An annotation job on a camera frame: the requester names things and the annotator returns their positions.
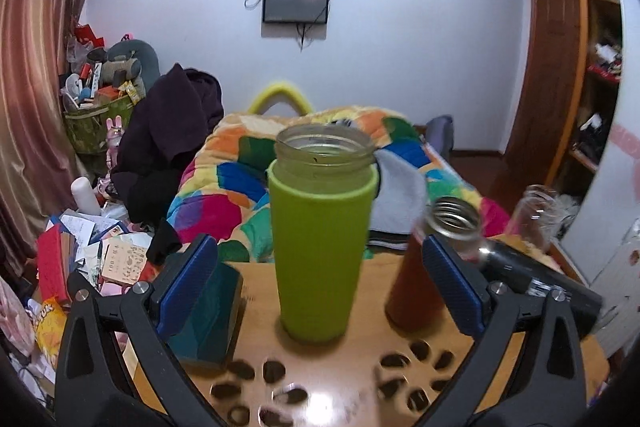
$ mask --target metal screw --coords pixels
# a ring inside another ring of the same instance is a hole
[[[89,290],[82,288],[76,292],[76,301],[82,302],[89,298]]]
[[[560,290],[558,288],[556,288],[555,290],[551,290],[551,296],[554,298],[554,301],[566,301],[566,293],[564,292],[564,290]]]
[[[496,295],[504,295],[507,293],[507,288],[507,285],[500,281],[494,281],[489,285],[489,289]]]
[[[149,283],[146,281],[138,281],[133,285],[133,293],[137,294],[137,295],[142,295],[143,293],[146,293],[146,291],[149,289]]]

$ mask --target petal-shaped hole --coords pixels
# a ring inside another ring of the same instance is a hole
[[[249,408],[245,405],[235,405],[226,415],[226,419],[234,425],[235,427],[245,427],[249,425],[249,419],[251,418],[251,413]]]
[[[267,360],[262,365],[262,377],[266,383],[276,383],[284,378],[287,369],[278,360]]]
[[[266,427],[293,427],[293,420],[289,416],[267,407],[260,407],[258,418]]]
[[[442,391],[444,391],[444,388],[447,386],[448,383],[449,383],[449,378],[446,378],[445,380],[434,380],[431,382],[431,388],[434,391],[441,393]]]
[[[255,369],[246,360],[232,360],[226,365],[226,369],[241,380],[255,378]]]
[[[222,382],[217,383],[211,388],[211,396],[218,400],[226,400],[239,396],[242,393],[242,388],[234,382]]]
[[[296,384],[288,385],[280,391],[273,393],[273,401],[286,405],[297,405],[303,403],[309,397],[308,393]]]
[[[431,347],[425,341],[415,341],[409,345],[409,349],[411,349],[416,359],[424,362],[429,356]]]
[[[378,394],[385,400],[391,400],[402,386],[406,384],[404,378],[393,378],[378,386]]]
[[[406,367],[411,361],[401,353],[389,353],[380,359],[382,367]]]
[[[451,365],[451,362],[453,362],[453,353],[445,349],[440,354],[438,360],[436,360],[436,363],[433,364],[433,368],[438,371],[442,371],[449,367],[449,365]]]
[[[429,406],[429,398],[421,389],[414,389],[409,393],[406,406],[413,412],[422,412]]]

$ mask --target green cup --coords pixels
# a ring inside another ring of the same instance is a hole
[[[344,334],[378,187],[373,143],[339,125],[290,127],[268,169],[280,318],[296,340]]]

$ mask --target brown door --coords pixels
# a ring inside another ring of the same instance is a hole
[[[578,60],[578,0],[531,0],[527,73],[505,160],[523,183],[543,183],[569,110]]]

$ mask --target striped satin curtain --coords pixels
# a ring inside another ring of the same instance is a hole
[[[20,275],[47,217],[71,206],[81,171],[58,75],[84,0],[0,0],[0,263]]]

